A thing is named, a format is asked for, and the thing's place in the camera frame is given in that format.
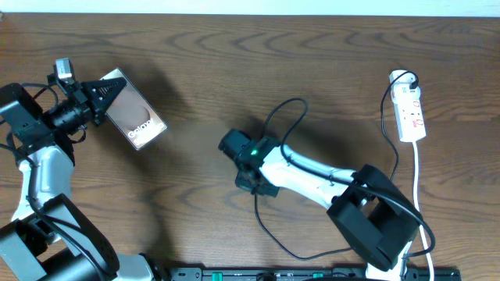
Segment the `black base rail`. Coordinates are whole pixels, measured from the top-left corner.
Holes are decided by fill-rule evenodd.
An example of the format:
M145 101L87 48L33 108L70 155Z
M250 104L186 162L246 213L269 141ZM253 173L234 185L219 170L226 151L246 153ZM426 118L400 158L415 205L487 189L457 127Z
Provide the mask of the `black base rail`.
M203 269L195 267L171 268L167 272L175 281L300 281L339 280L366 281L366 270L360 267L337 268L262 268L262 269Z

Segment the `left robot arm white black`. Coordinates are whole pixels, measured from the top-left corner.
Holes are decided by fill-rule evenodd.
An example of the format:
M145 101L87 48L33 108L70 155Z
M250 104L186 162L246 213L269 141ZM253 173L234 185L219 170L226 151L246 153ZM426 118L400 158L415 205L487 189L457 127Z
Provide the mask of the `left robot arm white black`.
M67 99L44 111L26 84L1 89L1 116L11 130L3 148L23 174L20 203L1 228L1 257L19 280L163 280L167 274L143 254L117 254L70 200L75 166L71 135L100 125L126 87L124 78L79 83L49 77Z

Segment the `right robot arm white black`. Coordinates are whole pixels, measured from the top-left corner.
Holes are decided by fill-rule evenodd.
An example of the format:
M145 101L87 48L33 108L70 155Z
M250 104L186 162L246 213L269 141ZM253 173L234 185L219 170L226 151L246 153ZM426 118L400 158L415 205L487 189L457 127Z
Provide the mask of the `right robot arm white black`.
M421 214L376 167L340 169L306 158L278 139L231 129L218 148L237 166L237 187L276 197L292 190L325 208L369 279L400 280Z

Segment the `white power strip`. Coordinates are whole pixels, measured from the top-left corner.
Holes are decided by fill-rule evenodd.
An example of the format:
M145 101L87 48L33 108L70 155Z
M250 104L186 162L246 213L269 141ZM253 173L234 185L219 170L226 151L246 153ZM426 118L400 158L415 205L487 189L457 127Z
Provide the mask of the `white power strip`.
M391 72L389 81L399 140L413 143L423 139L427 133L420 103L421 90L416 74L397 69Z

